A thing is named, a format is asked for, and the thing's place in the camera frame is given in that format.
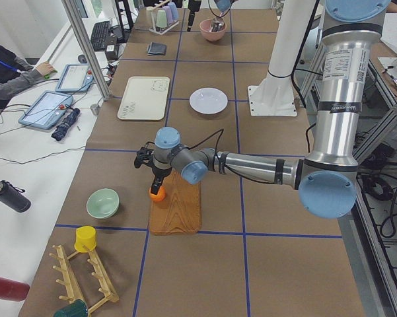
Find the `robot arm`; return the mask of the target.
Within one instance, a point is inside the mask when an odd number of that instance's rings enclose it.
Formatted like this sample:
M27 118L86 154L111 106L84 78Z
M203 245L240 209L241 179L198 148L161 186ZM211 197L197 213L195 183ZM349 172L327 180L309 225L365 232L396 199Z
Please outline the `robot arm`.
M215 5L220 11L220 14L216 15L215 13L212 13L215 17L211 21L211 27L209 29L210 32L218 32L222 30L222 28L225 25L223 17L229 12L234 2L235 1L229 1L229 0L226 1L215 0ZM188 15L188 24L186 29L188 32L191 31L192 26L194 24L195 15L200 10L200 8L201 8L201 1L199 0L188 1L189 15Z
M253 116L268 117L266 137L294 145L295 105L291 79L301 45L315 16L316 1L286 1L266 78L248 89ZM310 153L296 161L245 155L218 149L193 150L172 127L158 130L150 166L151 193L177 171L197 184L208 171L232 172L263 184L288 185L299 193L303 207L318 217L344 216L356 201L358 163L353 145L371 46L380 40L388 1L326 1L322 44L326 50L316 133Z

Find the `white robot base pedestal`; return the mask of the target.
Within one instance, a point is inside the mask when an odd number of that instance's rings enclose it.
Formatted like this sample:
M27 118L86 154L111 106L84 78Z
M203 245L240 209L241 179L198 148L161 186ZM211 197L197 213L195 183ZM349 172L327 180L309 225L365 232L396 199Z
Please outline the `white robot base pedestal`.
M258 86L248 87L252 116L297 115L291 75L317 7L317 0L284 3L266 78Z

